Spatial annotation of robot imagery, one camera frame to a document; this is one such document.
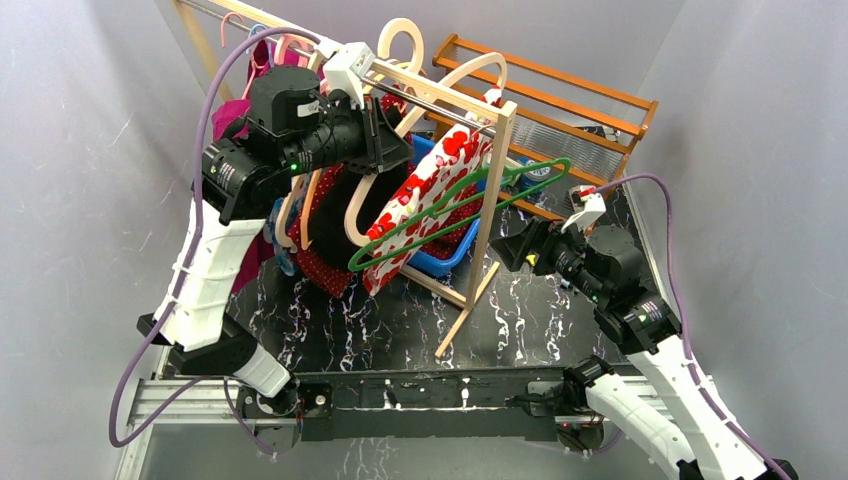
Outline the white red poppy garment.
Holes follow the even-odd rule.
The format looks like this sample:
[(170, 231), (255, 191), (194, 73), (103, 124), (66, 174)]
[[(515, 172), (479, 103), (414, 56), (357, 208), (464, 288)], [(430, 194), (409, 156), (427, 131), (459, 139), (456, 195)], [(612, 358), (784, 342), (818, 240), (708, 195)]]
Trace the white red poppy garment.
[[(370, 240), (380, 238), (409, 217), (429, 208), (461, 178), (486, 166), (491, 159), (492, 143), (491, 138), (473, 133), (464, 125), (451, 127), (418, 162), (388, 201), (366, 232), (367, 237)], [(377, 247), (374, 254), (385, 255), (438, 231), (449, 214), (438, 219), (425, 218), (417, 226), (406, 229)]]

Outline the green velvet hanger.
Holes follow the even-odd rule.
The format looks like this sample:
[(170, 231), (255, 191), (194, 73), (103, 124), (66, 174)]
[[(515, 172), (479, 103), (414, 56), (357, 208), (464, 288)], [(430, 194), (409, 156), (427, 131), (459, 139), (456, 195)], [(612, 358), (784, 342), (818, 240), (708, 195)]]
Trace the green velvet hanger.
[[(510, 168), (505, 167), (504, 170), (503, 170), (503, 174), (506, 177), (508, 177), (509, 179), (512, 179), (513, 177), (520, 177), (524, 173), (528, 173), (528, 172), (538, 170), (538, 169), (542, 169), (542, 168), (551, 168), (553, 170), (557, 170), (558, 173), (553, 178), (542, 181), (541, 183), (529, 188), (528, 190), (522, 191), (517, 195), (511, 196), (506, 200), (501, 200), (499, 203), (497, 203), (495, 205), (495, 209), (502, 209), (504, 207), (507, 207), (509, 205), (512, 205), (512, 204), (518, 202), (519, 200), (523, 200), (524, 198), (526, 198), (529, 195), (535, 194), (535, 193), (543, 190), (545, 187), (547, 187), (547, 186), (553, 184), (554, 182), (560, 180), (561, 178), (563, 178), (569, 172), (571, 165), (572, 165), (572, 163), (571, 163), (570, 158), (559, 157), (559, 158), (555, 158), (553, 160), (548, 160), (548, 161), (544, 161), (544, 162), (541, 162), (541, 163), (535, 163), (533, 165), (524, 165), (524, 166), (510, 167)], [(432, 234), (425, 235), (420, 240), (417, 240), (413, 243), (410, 243), (409, 245), (400, 247), (400, 248), (393, 250), (392, 252), (389, 252), (385, 255), (377, 256), (376, 254), (374, 254), (374, 250), (377, 247), (381, 246), (383, 243), (387, 242), (388, 240), (390, 240), (394, 236), (398, 235), (399, 233), (402, 233), (406, 229), (417, 226), (425, 218), (438, 219), (440, 216), (447, 215), (447, 214), (451, 213), (452, 211), (454, 211), (454, 210), (456, 210), (456, 209), (458, 209), (462, 206), (465, 206), (466, 204), (468, 204), (468, 203), (470, 203), (474, 200), (483, 198), (485, 196), (485, 192), (477, 193), (474, 196), (469, 197), (468, 199), (460, 201), (460, 202), (455, 203), (455, 204), (451, 204), (451, 205), (448, 204), (448, 201), (453, 199), (465, 187), (467, 187), (468, 185), (471, 185), (471, 184), (475, 184), (482, 177), (487, 176), (490, 170), (491, 170), (490, 167), (481, 167), (477, 171), (461, 178), (456, 184), (454, 184), (451, 188), (449, 188), (444, 193), (444, 196), (442, 198), (435, 201), (429, 208), (422, 210), (421, 212), (409, 217), (405, 222), (400, 223), (399, 225), (396, 225), (393, 229), (389, 230), (385, 235), (381, 236), (378, 239), (372, 240), (369, 243), (367, 243), (365, 246), (361, 247), (351, 257), (351, 259), (348, 263), (348, 269), (352, 272), (358, 272), (358, 271), (364, 270), (366, 268), (369, 268), (373, 265), (376, 265), (378, 263), (386, 262), (386, 261), (388, 261), (392, 258), (395, 258), (399, 255), (403, 255), (403, 254), (405, 254), (405, 253), (407, 253), (407, 252), (409, 252), (413, 249), (416, 249), (416, 248), (420, 247), (421, 245), (426, 244), (426, 243), (428, 243), (428, 242), (430, 242), (430, 241), (432, 241), (436, 238), (439, 238), (439, 237), (441, 237), (445, 234), (453, 232), (456, 229), (458, 229), (458, 228), (460, 228), (464, 225), (467, 225), (467, 224), (473, 222), (476, 219), (479, 219), (482, 216), (481, 213), (477, 213), (475, 215), (472, 215), (472, 216), (462, 220), (461, 222), (457, 222), (453, 226), (449, 226), (449, 227), (443, 228), (442, 230), (435, 231)]]

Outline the red polka dot skirt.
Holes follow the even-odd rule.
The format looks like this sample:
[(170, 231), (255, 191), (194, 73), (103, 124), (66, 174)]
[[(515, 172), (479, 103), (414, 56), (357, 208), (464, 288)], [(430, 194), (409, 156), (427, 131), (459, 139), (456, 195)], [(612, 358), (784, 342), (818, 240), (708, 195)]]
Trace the red polka dot skirt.
[[(456, 197), (456, 202), (464, 201), (476, 195), (479, 192), (476, 184), (466, 187), (460, 195)], [(438, 230), (452, 227), (458, 222), (465, 220), (477, 214), (483, 205), (482, 199), (475, 199), (455, 210), (453, 210), (446, 218), (443, 224), (438, 227)], [(469, 224), (461, 226), (449, 233), (441, 235), (438, 238), (424, 244), (419, 251), (426, 253), (439, 260), (447, 260), (453, 256), (458, 245), (465, 237), (469, 229)]]

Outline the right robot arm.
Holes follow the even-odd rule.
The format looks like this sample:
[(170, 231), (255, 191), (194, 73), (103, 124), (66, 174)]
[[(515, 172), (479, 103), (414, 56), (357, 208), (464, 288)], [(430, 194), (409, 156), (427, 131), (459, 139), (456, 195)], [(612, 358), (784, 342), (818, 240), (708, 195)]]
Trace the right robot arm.
[(612, 421), (670, 479), (795, 479), (784, 459), (769, 456), (722, 411), (713, 389), (687, 357), (680, 320), (641, 282), (643, 257), (631, 234), (605, 225), (583, 235), (576, 226), (535, 218), (491, 243), (505, 266), (559, 274), (593, 305), (602, 333), (650, 383), (660, 413), (597, 356), (563, 373), (559, 399), (573, 412)]

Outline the cream wooden hanger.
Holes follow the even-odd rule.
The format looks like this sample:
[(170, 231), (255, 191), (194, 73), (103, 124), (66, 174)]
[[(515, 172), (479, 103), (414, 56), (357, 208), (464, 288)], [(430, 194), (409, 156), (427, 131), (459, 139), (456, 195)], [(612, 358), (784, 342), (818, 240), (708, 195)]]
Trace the cream wooden hanger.
[[(408, 36), (412, 41), (412, 58), (410, 64), (406, 67), (388, 61), (392, 41), (399, 34)], [(370, 68), (375, 76), (373, 78), (365, 77), (363, 83), (381, 89), (386, 93), (392, 92), (388, 84), (378, 80), (382, 76), (397, 80), (402, 85), (412, 89), (410, 93), (404, 90), (393, 90), (394, 94), (414, 106), (396, 128), (396, 131), (404, 136), (426, 111), (438, 113), (445, 117), (449, 116), (451, 112), (444, 109), (443, 105), (451, 105), (475, 115), (474, 120), (458, 116), (454, 119), (454, 122), (466, 124), (472, 129), (479, 129), (481, 134), (493, 139), (489, 162), (491, 170), (488, 173), (482, 210), (483, 220), (489, 222), (494, 217), (495, 205), (499, 198), (501, 174), (505, 168), (506, 150), (511, 139), (511, 127), (517, 115), (517, 104), (510, 100), (504, 100), (502, 105), (497, 107), (486, 100), (461, 93), (455, 90), (453, 86), (478, 70), (495, 65), (500, 70), (496, 77), (496, 85), (499, 89), (503, 89), (507, 83), (508, 70), (505, 57), (499, 52), (483, 54), (453, 68), (439, 81), (433, 81), (420, 74), (423, 60), (424, 41), (418, 26), (407, 18), (392, 19), (383, 27), (379, 36), (377, 58)]]

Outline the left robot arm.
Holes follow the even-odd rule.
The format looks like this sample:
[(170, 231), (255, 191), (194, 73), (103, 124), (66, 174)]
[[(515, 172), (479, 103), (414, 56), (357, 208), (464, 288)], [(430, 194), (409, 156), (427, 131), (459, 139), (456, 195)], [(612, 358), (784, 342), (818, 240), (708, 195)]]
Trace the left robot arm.
[(271, 68), (250, 88), (250, 106), (200, 155), (201, 193), (166, 298), (137, 322), (171, 349), (186, 375), (229, 376), (252, 388), (275, 416), (294, 411), (295, 376), (226, 312), (250, 244), (295, 177), (341, 166), (356, 174), (392, 171), (414, 155), (377, 100), (363, 109), (342, 91), (323, 95), (305, 68)]

